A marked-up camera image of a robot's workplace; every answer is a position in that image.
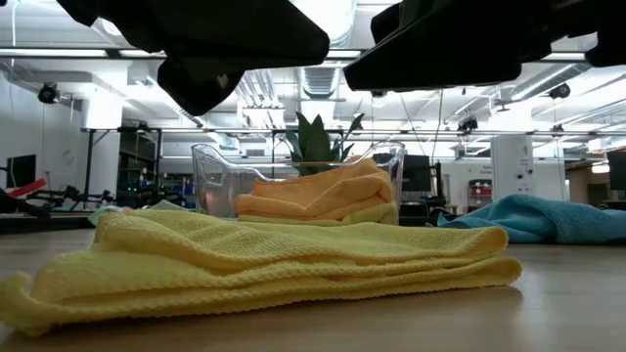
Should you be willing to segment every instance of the yellow towel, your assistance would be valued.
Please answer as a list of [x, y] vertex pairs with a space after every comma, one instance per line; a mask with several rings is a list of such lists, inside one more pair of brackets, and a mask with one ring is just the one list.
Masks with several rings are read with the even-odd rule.
[[375, 222], [379, 224], [396, 225], [398, 210], [394, 203], [386, 203], [355, 211], [346, 217], [337, 220], [292, 220], [281, 218], [268, 218], [254, 215], [240, 215], [239, 221], [262, 222], [272, 224], [312, 225], [312, 226], [344, 226], [362, 222]]
[[240, 195], [240, 215], [291, 220], [342, 221], [348, 214], [394, 201], [389, 174], [373, 159], [285, 182], [256, 181]]
[[240, 223], [183, 211], [104, 215], [92, 248], [0, 283], [0, 321], [30, 335], [121, 317], [220, 314], [305, 300], [507, 285], [499, 228]]

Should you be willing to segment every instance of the blue towel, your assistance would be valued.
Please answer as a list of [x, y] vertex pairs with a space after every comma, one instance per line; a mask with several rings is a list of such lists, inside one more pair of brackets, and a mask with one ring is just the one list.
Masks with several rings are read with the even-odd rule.
[[510, 243], [626, 243], [626, 211], [599, 210], [591, 205], [513, 195], [453, 221], [439, 217], [439, 227], [497, 226]]

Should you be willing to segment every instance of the orange towel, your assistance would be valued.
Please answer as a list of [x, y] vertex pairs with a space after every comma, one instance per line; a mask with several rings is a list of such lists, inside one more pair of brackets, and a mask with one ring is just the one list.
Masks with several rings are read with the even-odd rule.
[[394, 202], [389, 174], [373, 159], [285, 182], [256, 181], [235, 201], [239, 214], [293, 220], [340, 221], [348, 214]]

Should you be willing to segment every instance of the clear plastic bin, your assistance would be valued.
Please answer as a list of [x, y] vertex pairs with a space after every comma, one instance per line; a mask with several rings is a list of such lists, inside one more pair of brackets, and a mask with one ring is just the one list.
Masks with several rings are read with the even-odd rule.
[[372, 157], [377, 162], [378, 168], [389, 173], [394, 188], [396, 207], [400, 208], [405, 153], [404, 145], [401, 143], [375, 144], [359, 159], [349, 162], [234, 163], [206, 144], [193, 146], [192, 153], [196, 210], [203, 214], [237, 219], [235, 199], [238, 195], [251, 193], [255, 180], [286, 181], [300, 177], [298, 169], [302, 167], [324, 171], [353, 165], [368, 157]]

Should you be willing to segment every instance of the wooden table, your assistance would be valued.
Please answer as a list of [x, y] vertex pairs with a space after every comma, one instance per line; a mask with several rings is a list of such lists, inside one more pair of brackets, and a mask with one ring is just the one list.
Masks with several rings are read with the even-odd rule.
[[[0, 237], [0, 278], [84, 248], [93, 231]], [[263, 311], [64, 327], [42, 338], [0, 326], [4, 351], [625, 351], [626, 249], [515, 245], [510, 287]]]

